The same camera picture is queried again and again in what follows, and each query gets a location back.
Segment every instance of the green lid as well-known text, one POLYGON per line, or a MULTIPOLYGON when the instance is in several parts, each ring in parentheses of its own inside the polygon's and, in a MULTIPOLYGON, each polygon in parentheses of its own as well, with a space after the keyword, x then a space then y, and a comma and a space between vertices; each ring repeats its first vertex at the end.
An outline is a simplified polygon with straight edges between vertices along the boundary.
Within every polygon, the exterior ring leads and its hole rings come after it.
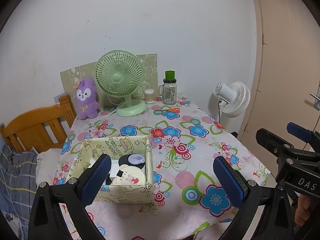
POLYGON ((174 80, 174 71, 168 70, 165 72, 165 80, 166 81, 173 81, 174 80))

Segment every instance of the fan base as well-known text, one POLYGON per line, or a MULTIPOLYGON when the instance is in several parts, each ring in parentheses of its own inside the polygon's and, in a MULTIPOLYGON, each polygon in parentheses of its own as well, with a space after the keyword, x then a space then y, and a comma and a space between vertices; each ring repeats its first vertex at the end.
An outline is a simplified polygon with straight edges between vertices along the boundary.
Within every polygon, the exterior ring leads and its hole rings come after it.
POLYGON ((145 101, 139 99, 132 99, 132 106, 127 106, 127 104, 124 104, 124 106, 119 108, 116 111, 116 113, 120 116, 133 116, 142 113, 146 109, 147 105, 145 101))

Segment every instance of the wooden headboard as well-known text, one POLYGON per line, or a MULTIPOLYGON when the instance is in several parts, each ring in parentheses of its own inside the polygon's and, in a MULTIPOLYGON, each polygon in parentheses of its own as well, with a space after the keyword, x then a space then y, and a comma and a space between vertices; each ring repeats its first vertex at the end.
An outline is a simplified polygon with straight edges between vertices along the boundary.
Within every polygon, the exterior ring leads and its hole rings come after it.
POLYGON ((60 118, 65 118, 69 127, 76 118, 69 95, 59 98, 59 105, 31 110, 13 119, 6 127, 0 127, 0 133, 6 144, 18 152, 30 151, 34 147, 39 153, 50 148, 62 148, 67 138, 60 118), (51 140, 45 125, 48 124, 57 139, 51 140))

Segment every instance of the printed fabric box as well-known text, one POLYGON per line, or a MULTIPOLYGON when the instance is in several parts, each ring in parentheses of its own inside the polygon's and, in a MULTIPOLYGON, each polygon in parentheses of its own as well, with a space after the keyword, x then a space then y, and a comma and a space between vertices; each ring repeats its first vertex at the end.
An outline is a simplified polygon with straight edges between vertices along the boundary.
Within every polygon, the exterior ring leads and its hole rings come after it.
POLYGON ((90 165, 90 159, 108 154, 118 160, 125 154, 137 153, 146 158, 145 185, 102 185, 95 200, 113 203, 150 203, 154 200, 153 164, 151 143, 148 136, 126 136, 85 139, 71 165, 68 178, 79 178, 90 165))

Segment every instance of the table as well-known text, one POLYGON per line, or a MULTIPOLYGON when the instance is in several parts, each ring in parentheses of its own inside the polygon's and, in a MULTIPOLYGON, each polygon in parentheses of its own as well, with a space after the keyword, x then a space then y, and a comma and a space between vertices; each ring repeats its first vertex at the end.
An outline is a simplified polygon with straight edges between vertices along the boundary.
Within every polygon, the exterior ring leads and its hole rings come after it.
MULTIPOLYGON (((195 103, 180 97, 176 105, 147 105, 136 116, 76 119, 63 146, 54 184, 66 182, 68 171, 84 138, 150 135, 154 162, 155 201, 115 204, 94 201, 86 210, 106 239, 176 240, 209 225, 231 221, 231 206, 213 173, 215 157, 222 155, 246 179, 264 185, 270 173, 234 136, 195 103)), ((62 213, 74 239, 80 239, 68 210, 62 213)))

